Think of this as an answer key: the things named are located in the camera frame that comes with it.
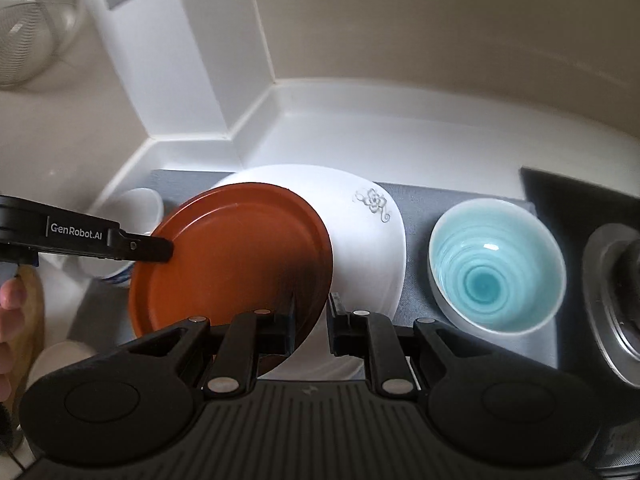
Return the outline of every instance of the blue ceramic bowl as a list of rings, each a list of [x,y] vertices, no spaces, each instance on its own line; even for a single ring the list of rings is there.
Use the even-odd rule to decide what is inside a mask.
[[[504,200],[468,200],[444,213],[431,234],[429,262],[444,314],[468,332],[533,332],[564,298],[556,240],[535,216]]]

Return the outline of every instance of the gray mat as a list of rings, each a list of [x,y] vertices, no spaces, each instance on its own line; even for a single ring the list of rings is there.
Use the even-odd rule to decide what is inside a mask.
[[[227,175],[228,173],[156,170],[141,186],[158,191],[165,202],[166,211],[170,212],[178,204],[211,188]],[[393,321],[396,325],[403,326],[411,326],[417,317],[434,317],[446,321],[429,285],[427,254],[431,231],[447,209],[459,202],[488,195],[399,184],[380,185],[398,204],[406,231],[406,274]],[[519,200],[510,202],[534,212],[530,203]],[[101,283],[92,284],[78,310],[69,338],[83,341],[98,351],[126,342],[133,337],[126,300],[126,291]],[[487,339],[549,366],[558,366],[554,323],[532,335]]]

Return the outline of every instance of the human hand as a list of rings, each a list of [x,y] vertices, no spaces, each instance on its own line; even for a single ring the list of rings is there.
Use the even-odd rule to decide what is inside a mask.
[[[24,327],[22,306],[27,300],[27,289],[20,278],[7,280],[0,287],[0,401],[11,395],[11,384],[6,374],[14,367],[14,356],[8,341]]]

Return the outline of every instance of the silver screw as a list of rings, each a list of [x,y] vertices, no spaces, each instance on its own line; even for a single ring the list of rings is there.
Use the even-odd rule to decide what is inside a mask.
[[[216,394],[230,394],[240,387],[232,377],[216,377],[207,383],[207,388]]]
[[[390,395],[405,395],[414,390],[414,386],[406,379],[387,379],[382,389]]]

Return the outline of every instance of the floral pattern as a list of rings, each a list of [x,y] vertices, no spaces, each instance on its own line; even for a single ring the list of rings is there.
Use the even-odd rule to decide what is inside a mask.
[[[356,191],[354,199],[362,202],[372,213],[380,213],[380,219],[383,222],[389,222],[391,215],[386,212],[386,198],[383,194],[380,194],[375,189],[370,188],[368,191]]]

